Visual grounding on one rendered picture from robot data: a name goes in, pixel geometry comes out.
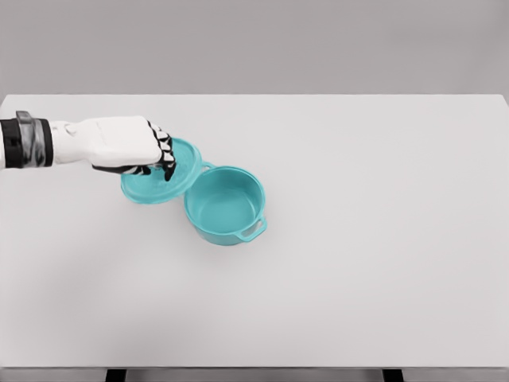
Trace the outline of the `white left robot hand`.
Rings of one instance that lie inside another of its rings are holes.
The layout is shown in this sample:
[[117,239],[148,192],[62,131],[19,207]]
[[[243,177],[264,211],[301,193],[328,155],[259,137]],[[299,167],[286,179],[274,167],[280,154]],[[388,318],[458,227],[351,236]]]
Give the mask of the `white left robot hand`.
[[165,181],[175,173],[172,137],[142,116],[86,119],[75,129],[95,170],[141,175],[162,170]]

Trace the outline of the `teal pot lid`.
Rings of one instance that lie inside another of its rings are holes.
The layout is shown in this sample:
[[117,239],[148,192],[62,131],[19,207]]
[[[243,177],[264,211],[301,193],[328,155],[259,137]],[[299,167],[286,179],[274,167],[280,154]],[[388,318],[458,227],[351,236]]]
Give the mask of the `teal pot lid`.
[[153,168],[150,175],[123,174],[120,185],[124,196],[138,204],[153,205],[183,195],[200,175],[202,157],[192,143],[180,138],[173,138],[173,156],[177,166],[169,181],[163,169]]

